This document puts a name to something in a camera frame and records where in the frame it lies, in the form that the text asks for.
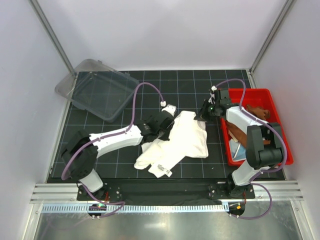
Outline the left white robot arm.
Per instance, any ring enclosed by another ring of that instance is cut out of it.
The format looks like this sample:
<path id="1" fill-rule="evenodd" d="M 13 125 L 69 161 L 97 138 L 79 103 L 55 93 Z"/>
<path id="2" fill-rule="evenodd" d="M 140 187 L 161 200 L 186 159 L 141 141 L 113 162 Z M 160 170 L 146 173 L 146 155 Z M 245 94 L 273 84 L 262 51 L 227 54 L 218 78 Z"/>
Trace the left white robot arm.
<path id="1" fill-rule="evenodd" d="M 60 157 L 65 163 L 61 179 L 71 179 L 80 183 L 78 193 L 81 197 L 102 200 L 108 188 L 94 170 L 96 160 L 125 147 L 144 145 L 157 139 L 168 141 L 174 126 L 175 114 L 175 107 L 168 105 L 147 120 L 121 129 L 91 134 L 85 130 L 77 131 L 61 151 Z"/>

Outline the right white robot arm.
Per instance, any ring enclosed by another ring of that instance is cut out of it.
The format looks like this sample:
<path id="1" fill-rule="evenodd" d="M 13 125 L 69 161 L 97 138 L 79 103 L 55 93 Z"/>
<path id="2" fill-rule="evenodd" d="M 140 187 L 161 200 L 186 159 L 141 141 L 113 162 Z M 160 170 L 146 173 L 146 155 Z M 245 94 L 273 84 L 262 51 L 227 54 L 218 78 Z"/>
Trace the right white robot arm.
<path id="1" fill-rule="evenodd" d="M 228 89 L 213 86 L 210 98 L 205 99 L 195 120 L 211 122 L 224 119 L 235 125 L 246 136 L 245 160 L 228 175 L 225 192 L 229 198 L 240 198 L 248 191 L 251 182 L 264 172 L 283 167 L 288 151 L 283 140 L 282 127 L 277 122 L 267 122 L 246 110 L 241 103 L 233 103 Z"/>

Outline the white towel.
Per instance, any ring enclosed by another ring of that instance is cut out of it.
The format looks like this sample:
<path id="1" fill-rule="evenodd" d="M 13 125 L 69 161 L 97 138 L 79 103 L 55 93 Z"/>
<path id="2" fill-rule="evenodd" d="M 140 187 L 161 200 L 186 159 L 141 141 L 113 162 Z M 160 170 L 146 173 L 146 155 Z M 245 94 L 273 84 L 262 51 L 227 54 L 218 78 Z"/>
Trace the white towel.
<path id="1" fill-rule="evenodd" d="M 174 119 L 169 140 L 156 139 L 141 146 L 142 154 L 136 159 L 134 168 L 144 170 L 160 178 L 170 177 L 171 169 L 183 158 L 207 158 L 207 132 L 204 121 L 195 120 L 194 111 L 183 110 Z"/>

